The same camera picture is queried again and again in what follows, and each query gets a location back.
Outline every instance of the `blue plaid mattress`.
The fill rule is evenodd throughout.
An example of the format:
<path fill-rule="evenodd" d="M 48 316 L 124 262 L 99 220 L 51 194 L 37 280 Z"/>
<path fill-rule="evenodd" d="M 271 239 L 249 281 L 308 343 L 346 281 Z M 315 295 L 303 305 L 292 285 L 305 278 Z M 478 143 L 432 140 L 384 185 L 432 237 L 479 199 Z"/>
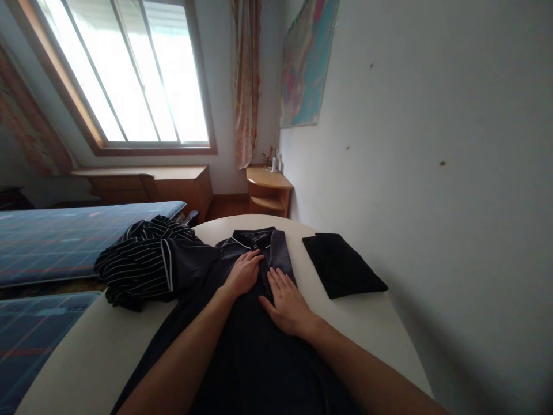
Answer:
<path fill-rule="evenodd" d="M 0 288 L 95 277 L 94 262 L 133 223 L 184 202 L 0 212 Z"/>
<path fill-rule="evenodd" d="M 0 415 L 15 413 L 52 351 L 99 295 L 0 301 Z"/>

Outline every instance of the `desk drawer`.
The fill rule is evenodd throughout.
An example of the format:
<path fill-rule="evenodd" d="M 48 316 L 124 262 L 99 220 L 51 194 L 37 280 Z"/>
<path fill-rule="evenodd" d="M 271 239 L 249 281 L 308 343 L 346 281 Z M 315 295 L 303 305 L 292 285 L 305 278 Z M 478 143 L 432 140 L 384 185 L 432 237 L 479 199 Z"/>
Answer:
<path fill-rule="evenodd" d="M 92 186 L 98 190 L 143 190 L 140 177 L 90 178 Z"/>

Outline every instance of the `black and white striped cloth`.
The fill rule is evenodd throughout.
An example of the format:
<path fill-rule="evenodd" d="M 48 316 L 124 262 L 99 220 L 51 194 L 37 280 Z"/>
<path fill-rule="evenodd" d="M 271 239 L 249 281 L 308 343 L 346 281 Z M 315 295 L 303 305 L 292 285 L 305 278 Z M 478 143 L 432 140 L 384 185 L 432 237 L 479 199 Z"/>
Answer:
<path fill-rule="evenodd" d="M 194 230 L 165 216 L 131 225 L 119 240 L 104 250 L 94 270 L 97 282 L 106 284 L 110 304 L 140 311 L 145 300 L 170 301 L 178 291 L 172 241 L 186 246 L 209 247 Z"/>

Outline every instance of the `baseboard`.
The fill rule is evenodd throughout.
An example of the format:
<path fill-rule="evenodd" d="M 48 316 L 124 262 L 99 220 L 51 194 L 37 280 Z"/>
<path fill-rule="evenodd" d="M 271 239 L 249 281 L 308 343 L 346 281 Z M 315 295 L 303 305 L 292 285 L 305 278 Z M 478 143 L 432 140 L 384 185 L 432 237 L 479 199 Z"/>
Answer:
<path fill-rule="evenodd" d="M 213 195 L 213 202 L 247 202 L 249 193 Z"/>

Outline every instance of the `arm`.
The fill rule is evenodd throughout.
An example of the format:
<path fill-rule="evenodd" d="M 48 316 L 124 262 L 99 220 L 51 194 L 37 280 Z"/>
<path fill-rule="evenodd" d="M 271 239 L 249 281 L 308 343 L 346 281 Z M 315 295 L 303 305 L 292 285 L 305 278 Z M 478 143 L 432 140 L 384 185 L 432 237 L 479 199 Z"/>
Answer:
<path fill-rule="evenodd" d="M 275 306 L 265 297 L 259 300 L 273 322 L 311 344 L 365 413 L 447 414 L 417 386 L 314 314 L 279 269 L 271 268 L 268 280 Z"/>
<path fill-rule="evenodd" d="M 225 284 L 142 379 L 118 415 L 185 414 L 190 410 L 234 301 L 259 273 L 259 250 L 238 258 Z"/>

